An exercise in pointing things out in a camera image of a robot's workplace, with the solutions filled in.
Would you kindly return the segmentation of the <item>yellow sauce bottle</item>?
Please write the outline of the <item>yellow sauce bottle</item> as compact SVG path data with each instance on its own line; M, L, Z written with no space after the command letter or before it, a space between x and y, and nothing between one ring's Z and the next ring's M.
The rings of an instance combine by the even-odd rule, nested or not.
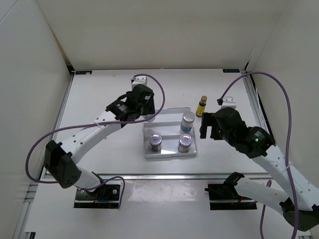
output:
M207 96L202 96L195 112L195 115L197 117L202 117L202 114L205 111L206 102L207 102Z

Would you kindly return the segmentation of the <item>blue label jar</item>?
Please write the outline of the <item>blue label jar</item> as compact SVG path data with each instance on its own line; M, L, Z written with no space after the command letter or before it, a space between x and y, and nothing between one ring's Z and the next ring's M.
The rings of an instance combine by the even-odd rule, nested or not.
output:
M143 116L143 119L146 121L146 122L153 122L155 120L155 116L154 115L146 115L146 116Z
M180 123L180 133L189 133L192 130L195 120L195 114L191 111L185 112Z

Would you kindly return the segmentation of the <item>orange spice jar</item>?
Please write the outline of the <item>orange spice jar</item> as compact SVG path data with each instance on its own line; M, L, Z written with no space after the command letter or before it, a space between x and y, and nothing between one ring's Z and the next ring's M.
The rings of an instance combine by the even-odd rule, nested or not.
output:
M187 153L192 145L192 138L189 134L182 134L178 140L178 151Z

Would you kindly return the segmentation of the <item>dark spice jar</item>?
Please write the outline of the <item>dark spice jar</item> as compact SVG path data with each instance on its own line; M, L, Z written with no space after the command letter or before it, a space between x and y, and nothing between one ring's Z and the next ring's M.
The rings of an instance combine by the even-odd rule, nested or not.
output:
M162 136L159 133L153 133L149 138L150 149L153 152L161 151Z

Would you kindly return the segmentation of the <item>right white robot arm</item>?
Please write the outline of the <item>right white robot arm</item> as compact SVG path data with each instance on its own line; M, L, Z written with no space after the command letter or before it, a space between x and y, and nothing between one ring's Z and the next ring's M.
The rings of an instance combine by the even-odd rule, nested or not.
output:
M226 107L215 113L203 113L200 138L224 140L265 169L282 190L271 189L233 172L216 193L235 199L247 197L263 203L281 214L299 231L308 231L319 224L319 189L310 183L286 159L274 138L258 126L246 126L237 110Z

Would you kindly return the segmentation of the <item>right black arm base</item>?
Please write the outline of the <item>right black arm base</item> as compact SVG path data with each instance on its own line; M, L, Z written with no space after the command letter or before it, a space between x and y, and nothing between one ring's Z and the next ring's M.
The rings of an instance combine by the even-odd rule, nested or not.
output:
M235 190L238 181L244 175L232 173L221 184L208 184L204 189L208 193L211 211L256 210L256 202L250 198L240 196Z

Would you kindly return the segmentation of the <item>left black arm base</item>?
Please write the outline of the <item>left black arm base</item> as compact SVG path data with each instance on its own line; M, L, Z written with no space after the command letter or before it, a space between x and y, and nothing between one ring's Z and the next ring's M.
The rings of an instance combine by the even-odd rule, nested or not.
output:
M115 176L104 180L99 175L97 178L103 185L93 192L77 189L74 200L76 209L119 209L125 189L125 180Z

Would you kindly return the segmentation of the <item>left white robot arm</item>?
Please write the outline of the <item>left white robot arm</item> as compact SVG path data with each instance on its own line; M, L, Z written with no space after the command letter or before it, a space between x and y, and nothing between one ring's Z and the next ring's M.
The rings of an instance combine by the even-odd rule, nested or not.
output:
M105 192L104 186L77 163L90 149L122 129L127 122L154 113L153 90L142 84L135 85L130 92L110 103L92 127L85 127L59 143L50 141L45 148L45 168L63 189L71 186L85 188L93 199L100 199Z

